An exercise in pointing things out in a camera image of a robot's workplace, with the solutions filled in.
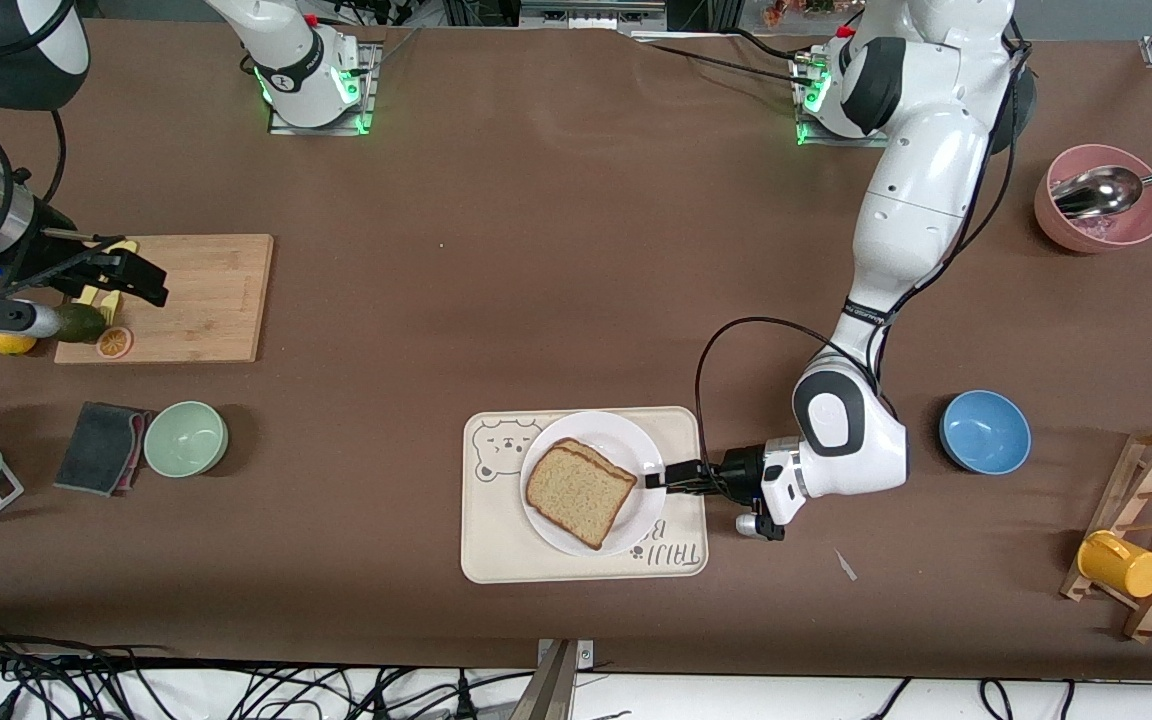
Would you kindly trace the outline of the white round plate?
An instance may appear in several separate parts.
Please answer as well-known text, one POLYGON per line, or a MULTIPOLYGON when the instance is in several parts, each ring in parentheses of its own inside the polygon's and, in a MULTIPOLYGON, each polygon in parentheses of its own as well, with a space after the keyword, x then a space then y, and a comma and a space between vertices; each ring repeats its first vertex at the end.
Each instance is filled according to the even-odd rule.
POLYGON ((547 429, 541 430, 535 438, 526 455, 520 479, 520 498, 526 521, 531 524, 550 547, 567 553, 575 558, 609 558, 617 553, 630 550, 634 544, 641 541, 657 520, 660 518, 666 505, 666 491, 664 488, 645 488, 645 467, 664 467, 664 456, 658 450, 657 444, 644 429, 635 420, 627 419, 617 414, 604 414, 604 411, 584 411, 584 414, 570 414, 563 418, 553 420, 547 429), (577 441, 594 447, 602 452, 614 464, 627 471, 631 471, 637 477, 637 484, 630 497, 617 514, 616 523, 612 528, 612 533, 605 538, 602 550, 594 551, 584 546, 566 530, 558 528, 543 518, 526 505, 525 488, 531 470, 536 462, 553 446, 563 438, 575 438, 577 441))

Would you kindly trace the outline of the cream bear print tray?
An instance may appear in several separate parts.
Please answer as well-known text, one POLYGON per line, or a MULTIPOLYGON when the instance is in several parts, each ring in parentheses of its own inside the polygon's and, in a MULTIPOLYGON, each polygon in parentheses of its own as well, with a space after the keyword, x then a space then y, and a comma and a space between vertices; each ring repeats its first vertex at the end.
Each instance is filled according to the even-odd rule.
MULTIPOLYGON (((477 414, 463 429, 460 562, 477 584, 692 577, 708 564, 707 510, 700 497, 668 495, 662 515, 634 546, 609 558, 575 558, 535 532, 520 498, 526 450, 553 420, 585 410, 477 414)), ((698 457, 698 424, 685 407, 589 410, 635 420, 664 464, 698 457)))

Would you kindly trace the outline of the colourful background clutter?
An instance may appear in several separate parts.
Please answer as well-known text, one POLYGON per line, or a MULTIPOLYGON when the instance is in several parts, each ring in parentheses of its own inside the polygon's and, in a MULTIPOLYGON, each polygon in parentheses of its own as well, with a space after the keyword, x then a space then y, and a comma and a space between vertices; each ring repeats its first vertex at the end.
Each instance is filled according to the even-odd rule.
POLYGON ((787 23, 823 22, 840 23, 844 15, 854 13, 856 3, 864 8, 865 0, 765 0, 760 9, 765 28, 786 26, 787 23))

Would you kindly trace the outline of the yellow plastic fork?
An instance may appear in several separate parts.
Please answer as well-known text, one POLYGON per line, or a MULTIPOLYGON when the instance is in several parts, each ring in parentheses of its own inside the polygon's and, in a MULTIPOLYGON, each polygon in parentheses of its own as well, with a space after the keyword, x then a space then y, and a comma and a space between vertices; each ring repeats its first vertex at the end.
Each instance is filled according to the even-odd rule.
MULTIPOLYGON (((141 251, 141 243, 132 240, 123 240, 122 242, 114 243, 109 247, 109 253, 114 253, 116 250, 126 250, 128 252, 137 253, 141 251)), ((115 325, 118 319, 118 313, 120 305, 122 305, 123 291, 106 291, 104 300, 100 301, 100 311, 103 319, 106 325, 115 325)))

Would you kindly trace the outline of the blue bowl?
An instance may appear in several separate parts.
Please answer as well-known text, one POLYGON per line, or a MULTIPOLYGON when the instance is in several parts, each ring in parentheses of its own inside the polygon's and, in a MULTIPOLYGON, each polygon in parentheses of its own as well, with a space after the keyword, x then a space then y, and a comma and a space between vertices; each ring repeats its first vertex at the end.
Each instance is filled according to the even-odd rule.
POLYGON ((952 397, 938 420, 940 444, 955 464, 972 473, 1011 473, 1032 448, 1026 416, 1010 397, 970 389, 952 397))

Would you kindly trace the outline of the yellow mug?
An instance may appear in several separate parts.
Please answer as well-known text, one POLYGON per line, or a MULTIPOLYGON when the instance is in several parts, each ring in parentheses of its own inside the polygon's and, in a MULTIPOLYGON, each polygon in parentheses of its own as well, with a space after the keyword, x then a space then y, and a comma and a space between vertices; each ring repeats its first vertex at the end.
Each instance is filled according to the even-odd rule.
POLYGON ((1076 569, 1084 578, 1135 598, 1152 594, 1152 551, 1097 530, 1079 543, 1076 569))

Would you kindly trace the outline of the pink bowl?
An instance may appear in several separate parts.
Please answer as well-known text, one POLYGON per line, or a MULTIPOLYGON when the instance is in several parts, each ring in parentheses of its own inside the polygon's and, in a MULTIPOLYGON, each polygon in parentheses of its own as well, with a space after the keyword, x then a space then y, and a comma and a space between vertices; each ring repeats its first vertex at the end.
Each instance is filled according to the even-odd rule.
POLYGON ((1051 190, 1066 179, 1096 167, 1126 167, 1138 176, 1152 168, 1132 152, 1101 143, 1087 143, 1061 152, 1044 173, 1034 195, 1034 214, 1043 236, 1073 252, 1101 253, 1139 245, 1152 238, 1152 185, 1144 188, 1140 200, 1124 213, 1111 217, 1070 220, 1061 214, 1051 190))

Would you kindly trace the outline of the wooden cutting board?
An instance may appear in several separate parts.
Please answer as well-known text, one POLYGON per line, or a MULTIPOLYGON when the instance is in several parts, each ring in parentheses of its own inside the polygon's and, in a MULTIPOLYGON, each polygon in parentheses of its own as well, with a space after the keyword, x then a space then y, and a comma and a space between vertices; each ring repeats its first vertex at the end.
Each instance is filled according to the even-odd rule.
POLYGON ((122 300, 116 324, 132 333, 114 364, 252 363, 259 354, 274 238, 270 234, 134 237, 166 273, 165 306, 122 300))

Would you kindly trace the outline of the grey folded cloth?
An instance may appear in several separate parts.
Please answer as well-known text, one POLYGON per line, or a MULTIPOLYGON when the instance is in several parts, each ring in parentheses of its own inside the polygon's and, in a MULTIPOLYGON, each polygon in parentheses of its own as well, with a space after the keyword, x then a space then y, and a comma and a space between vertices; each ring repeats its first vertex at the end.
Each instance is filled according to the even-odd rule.
POLYGON ((152 419, 150 410, 88 401, 52 484, 91 495, 124 495, 141 468, 152 419))

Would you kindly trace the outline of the mint green bowl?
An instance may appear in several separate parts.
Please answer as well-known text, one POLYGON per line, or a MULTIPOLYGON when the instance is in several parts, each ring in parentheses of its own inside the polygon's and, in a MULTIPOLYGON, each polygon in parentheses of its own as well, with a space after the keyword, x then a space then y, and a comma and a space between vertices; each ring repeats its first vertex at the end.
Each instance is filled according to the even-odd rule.
POLYGON ((228 425, 214 407, 183 401, 166 407, 147 425, 143 456, 161 477, 196 477, 215 468, 228 445, 228 425))

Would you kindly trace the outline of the seeded bread slice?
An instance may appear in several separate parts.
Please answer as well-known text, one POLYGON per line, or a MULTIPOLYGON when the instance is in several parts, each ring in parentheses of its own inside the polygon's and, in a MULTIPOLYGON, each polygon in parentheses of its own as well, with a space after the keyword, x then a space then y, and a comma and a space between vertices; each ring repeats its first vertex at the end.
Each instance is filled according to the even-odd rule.
POLYGON ((630 486, 584 457, 553 445, 531 470, 525 500, 543 518, 585 547, 599 551, 636 484, 630 486))

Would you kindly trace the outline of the metal ladle spoon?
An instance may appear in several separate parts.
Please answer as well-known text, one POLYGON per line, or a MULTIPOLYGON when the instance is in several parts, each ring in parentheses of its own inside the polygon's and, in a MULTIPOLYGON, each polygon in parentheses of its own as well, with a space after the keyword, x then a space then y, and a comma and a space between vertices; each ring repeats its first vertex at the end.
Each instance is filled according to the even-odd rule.
POLYGON ((1060 213, 1075 220, 1124 213, 1151 185, 1152 173, 1139 176, 1126 167, 1097 167, 1064 179, 1049 195, 1060 213))

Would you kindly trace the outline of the green avocado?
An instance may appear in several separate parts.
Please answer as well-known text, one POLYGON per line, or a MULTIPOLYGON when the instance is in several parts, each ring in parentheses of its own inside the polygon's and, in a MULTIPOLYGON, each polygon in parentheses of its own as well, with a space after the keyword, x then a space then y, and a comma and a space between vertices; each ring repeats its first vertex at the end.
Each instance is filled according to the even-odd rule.
POLYGON ((54 340, 61 343, 91 344, 99 341, 108 323, 99 309, 88 304, 56 306, 58 329, 54 340))

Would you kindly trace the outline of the aluminium frame bar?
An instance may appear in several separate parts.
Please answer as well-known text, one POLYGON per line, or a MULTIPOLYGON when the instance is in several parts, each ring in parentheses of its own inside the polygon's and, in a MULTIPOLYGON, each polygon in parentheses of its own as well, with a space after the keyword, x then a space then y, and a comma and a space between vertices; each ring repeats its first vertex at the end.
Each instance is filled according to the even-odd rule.
POLYGON ((666 32, 666 0, 518 0, 521 29, 613 29, 666 32))

